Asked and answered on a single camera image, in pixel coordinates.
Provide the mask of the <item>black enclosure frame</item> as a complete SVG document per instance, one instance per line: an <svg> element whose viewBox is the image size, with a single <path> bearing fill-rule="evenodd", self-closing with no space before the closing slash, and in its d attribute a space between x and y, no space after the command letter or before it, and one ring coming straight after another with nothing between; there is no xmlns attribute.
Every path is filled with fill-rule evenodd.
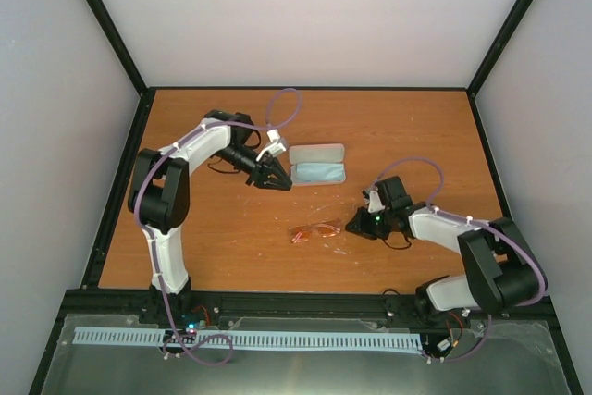
<svg viewBox="0 0 592 395"><path fill-rule="evenodd" d="M152 112L154 98L157 92L155 87L146 86L140 71L137 69L127 46L117 30L115 22L112 20L103 0L85 0L94 14L98 24L101 26L106 39L115 50L116 56L119 59L122 67L126 71L134 89L139 95L139 103L131 123L128 138L123 149L117 173L109 193L105 211L103 213L101 223L93 243L90 258L87 262L84 275L80 287L75 290L96 289L98 287L99 278L102 275L105 267L106 255L110 248L110 243L113 238L116 226L116 218L120 213L120 207L124 200L124 186L128 185L132 170L132 157L135 151L140 146L140 138L145 132L148 118ZM499 32L497 33L493 43L487 50L487 53L480 63L476 74L469 83L468 87L464 88L467 95L467 101L470 106L472 116L475 122L475 127L479 136L483 153L487 160L487 167L489 174L493 180L496 196L499 201L501 211L505 216L509 216L511 211L502 188L500 175L497 170L493 154L487 140L487 136L483 127L482 118L477 109L476 97L480 89L485 84L487 77L495 67L500 59L504 48L509 43L514 32L517 30L524 15L532 5L534 0L515 0L510 13L504 19ZM40 361L38 370L31 383L30 392L32 394L43 394L50 389L50 386L57 380L57 368L61 365L60 353L65 351L65 347L59 345L58 337L65 331L66 321L73 315L67 315L65 318L60 318L58 315L55 320L54 327L47 341L43 357Z"/></svg>

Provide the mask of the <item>light blue cleaning cloth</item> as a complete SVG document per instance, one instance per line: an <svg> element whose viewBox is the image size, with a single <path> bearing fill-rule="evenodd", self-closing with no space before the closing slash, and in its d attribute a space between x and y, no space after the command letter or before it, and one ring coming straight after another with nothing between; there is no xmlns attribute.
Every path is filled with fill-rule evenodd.
<svg viewBox="0 0 592 395"><path fill-rule="evenodd" d="M295 166L294 173L299 182L342 182L346 178L340 163L301 163Z"/></svg>

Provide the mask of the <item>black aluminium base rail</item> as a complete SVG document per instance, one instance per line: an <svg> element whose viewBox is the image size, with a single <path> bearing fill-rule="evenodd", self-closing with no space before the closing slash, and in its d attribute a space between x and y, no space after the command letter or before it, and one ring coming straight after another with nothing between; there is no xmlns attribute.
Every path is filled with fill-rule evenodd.
<svg viewBox="0 0 592 395"><path fill-rule="evenodd" d="M323 294L191 291L170 299L178 328L205 321L210 327L229 328L243 317L287 319L338 319L376 322L381 327L412 331L442 330L469 321L485 321L474 309L449 309L423 320L411 294ZM136 315L142 324L167 327L169 321L163 297L151 290L68 290L58 310L67 315Z"/></svg>

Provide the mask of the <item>orange sunglasses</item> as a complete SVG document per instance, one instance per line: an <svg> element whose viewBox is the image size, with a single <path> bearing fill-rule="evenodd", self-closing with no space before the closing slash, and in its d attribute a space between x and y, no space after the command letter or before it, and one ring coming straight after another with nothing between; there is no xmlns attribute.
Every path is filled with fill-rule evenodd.
<svg viewBox="0 0 592 395"><path fill-rule="evenodd" d="M313 236L331 238L339 235L342 224L339 219L326 219L321 222L304 224L288 229L290 243L309 241Z"/></svg>

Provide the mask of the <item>pink sunglasses case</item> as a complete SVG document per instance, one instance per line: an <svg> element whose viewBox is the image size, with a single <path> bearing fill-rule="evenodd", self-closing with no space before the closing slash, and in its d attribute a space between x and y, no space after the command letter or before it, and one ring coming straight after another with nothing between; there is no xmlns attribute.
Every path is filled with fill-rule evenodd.
<svg viewBox="0 0 592 395"><path fill-rule="evenodd" d="M337 185L346 180L341 143L295 145L289 149L290 179L295 186Z"/></svg>

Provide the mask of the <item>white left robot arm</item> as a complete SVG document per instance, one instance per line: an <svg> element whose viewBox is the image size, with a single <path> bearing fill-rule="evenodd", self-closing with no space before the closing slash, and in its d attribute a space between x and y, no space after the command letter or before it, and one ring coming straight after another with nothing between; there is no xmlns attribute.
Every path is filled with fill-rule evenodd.
<svg viewBox="0 0 592 395"><path fill-rule="evenodd" d="M191 206L191 174L217 157L245 173L248 185L289 191L292 181L278 161L287 151L279 130L256 127L242 113L212 110L178 141L138 153L128 207L148 244L152 285L166 293L159 310L170 322L182 323L192 312L191 298L182 293L190 277L181 241L181 226Z"/></svg>

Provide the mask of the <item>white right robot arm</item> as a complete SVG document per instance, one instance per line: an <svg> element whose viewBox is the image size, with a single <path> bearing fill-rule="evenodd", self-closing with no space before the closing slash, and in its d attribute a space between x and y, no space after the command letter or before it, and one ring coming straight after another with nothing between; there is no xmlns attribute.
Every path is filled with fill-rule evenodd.
<svg viewBox="0 0 592 395"><path fill-rule="evenodd" d="M363 197L365 205L356 210L346 231L371 241L387 241L400 233L406 242L432 242L462 258L461 275L435 278L416 289L415 307L425 323L461 309L499 315L546 295L542 267L511 219L486 221L415 203L397 176L376 182Z"/></svg>

